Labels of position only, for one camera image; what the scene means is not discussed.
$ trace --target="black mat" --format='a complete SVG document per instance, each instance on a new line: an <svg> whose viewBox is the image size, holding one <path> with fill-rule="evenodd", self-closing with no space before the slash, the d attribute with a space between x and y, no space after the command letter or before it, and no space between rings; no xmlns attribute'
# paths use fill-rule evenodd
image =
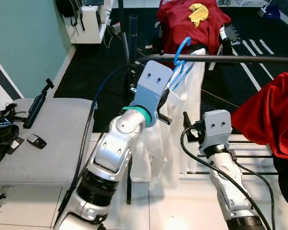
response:
<svg viewBox="0 0 288 230"><path fill-rule="evenodd" d="M221 8L232 18L241 39L251 46L248 39L253 39L264 55L270 55L259 43L262 39L274 51L276 56L288 57L288 25L280 19L266 19L257 15L257 8ZM158 45L158 29L155 28L157 9L125 9L126 24L128 15L138 15L138 47L145 55L154 53L146 50L148 44ZM112 23L119 21L118 10L111 13ZM110 35L105 34L108 44ZM251 55L244 45L234 46L239 55ZM101 45L78 45L77 51L68 66L66 73L55 93L55 97L76 97L92 100L100 83L115 68L124 64L124 52L121 40L114 36L110 49ZM253 76L261 87L271 79L259 66L248 64ZM265 64L272 76L288 71L288 65ZM94 132L102 132L110 120L118 115L122 108L122 78L123 71L118 77L110 81L97 101L95 110ZM227 109L231 113L247 101L256 92L256 88L240 64L217 63L213 71L206 71L203 81L201 100L201 114L213 109Z"/></svg>

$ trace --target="white cloth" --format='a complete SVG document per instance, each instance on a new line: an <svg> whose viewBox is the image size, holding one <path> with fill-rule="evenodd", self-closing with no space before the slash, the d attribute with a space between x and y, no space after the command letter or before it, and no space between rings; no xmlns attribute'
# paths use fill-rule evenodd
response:
<svg viewBox="0 0 288 230"><path fill-rule="evenodd" d="M204 55L205 49L196 50L193 55ZM186 111L191 122L200 119L201 86L204 77L204 62L187 62L181 76L185 79L174 90L170 90L167 102L160 112L173 121L168 126L161 121L145 129L132 152L131 179L135 182L154 181L163 186L175 187L179 173L196 171L196 162L183 152L180 136L183 132L183 115ZM180 72L179 67L171 81ZM198 153L198 144L188 144L188 149Z"/></svg>

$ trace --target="teal wall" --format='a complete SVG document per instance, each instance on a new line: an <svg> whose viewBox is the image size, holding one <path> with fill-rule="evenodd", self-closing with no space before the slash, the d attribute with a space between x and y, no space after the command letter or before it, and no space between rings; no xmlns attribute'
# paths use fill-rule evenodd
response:
<svg viewBox="0 0 288 230"><path fill-rule="evenodd" d="M25 97L56 77L71 46L54 0L0 0L0 64Z"/></svg>

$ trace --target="red garment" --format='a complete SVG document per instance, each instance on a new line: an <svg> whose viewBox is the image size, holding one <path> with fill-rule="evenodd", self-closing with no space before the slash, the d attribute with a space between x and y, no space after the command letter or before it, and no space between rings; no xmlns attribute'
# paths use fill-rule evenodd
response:
<svg viewBox="0 0 288 230"><path fill-rule="evenodd" d="M288 72L278 75L231 116L232 126L247 139L269 144L288 160Z"/></svg>
<svg viewBox="0 0 288 230"><path fill-rule="evenodd" d="M189 15L192 13L189 7L194 3L203 4L209 11L208 18L200 22L197 28L189 21ZM191 45L206 45L210 54L216 54L220 28L223 24L231 22L230 17L218 8L216 0L174 0L165 5L162 5L161 1L157 17L162 24L165 54L175 54L188 36L191 37ZM186 54L188 50L184 49L181 53Z"/></svg>

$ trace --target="car key fob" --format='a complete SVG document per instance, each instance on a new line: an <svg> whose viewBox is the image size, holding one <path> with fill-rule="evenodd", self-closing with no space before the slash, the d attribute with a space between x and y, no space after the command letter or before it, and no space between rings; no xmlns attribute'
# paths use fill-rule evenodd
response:
<svg viewBox="0 0 288 230"><path fill-rule="evenodd" d="M34 135L34 134L29 136L27 138L27 141L29 141L30 144L34 145L38 149L42 149L42 148L44 148L47 145L47 143L42 138L40 138L40 137L38 137L37 135Z"/></svg>

